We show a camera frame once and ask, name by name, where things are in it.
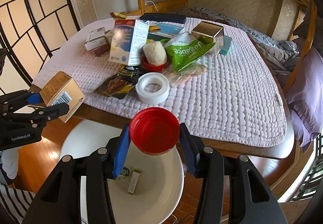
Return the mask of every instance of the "barcode label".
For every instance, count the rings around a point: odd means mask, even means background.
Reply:
[[[72,98],[68,95],[66,91],[62,91],[60,96],[54,101],[52,105],[57,105],[61,103],[69,103],[72,100]]]

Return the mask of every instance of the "white bowl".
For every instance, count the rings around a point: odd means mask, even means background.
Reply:
[[[60,158],[90,155],[105,147],[121,129],[84,120],[66,138]],[[183,192],[184,174],[179,153],[174,147],[166,154],[149,156],[130,144],[126,167],[141,169],[136,191],[127,192],[131,175],[108,180],[114,217],[117,224],[160,224],[175,210]],[[81,217],[87,222],[86,177],[81,179]]]

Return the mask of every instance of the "green snack bag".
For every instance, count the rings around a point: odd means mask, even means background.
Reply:
[[[172,37],[166,44],[165,49],[170,57],[174,70],[181,71],[186,66],[200,59],[216,43],[204,44],[192,34],[184,32]]]

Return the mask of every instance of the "red plastic cap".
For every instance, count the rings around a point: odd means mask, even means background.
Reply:
[[[159,155],[166,153],[177,143],[180,124],[170,111],[151,107],[135,115],[130,122],[129,134],[140,151]]]
[[[146,57],[143,57],[143,66],[144,66],[144,67],[145,67],[145,69],[146,69],[146,70],[148,70],[148,71],[158,73],[158,72],[161,72],[163,69],[165,69],[165,68],[168,66],[168,62],[166,61],[166,62],[165,62],[164,64],[162,64],[162,65],[155,66],[155,65],[150,65],[150,64],[147,62]]]

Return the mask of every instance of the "shoji screen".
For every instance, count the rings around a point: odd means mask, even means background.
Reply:
[[[79,29],[70,0],[0,0],[0,43],[8,55],[2,93],[16,90],[9,81],[21,80],[17,88],[28,88],[53,52]],[[11,78],[9,70],[15,70]]]

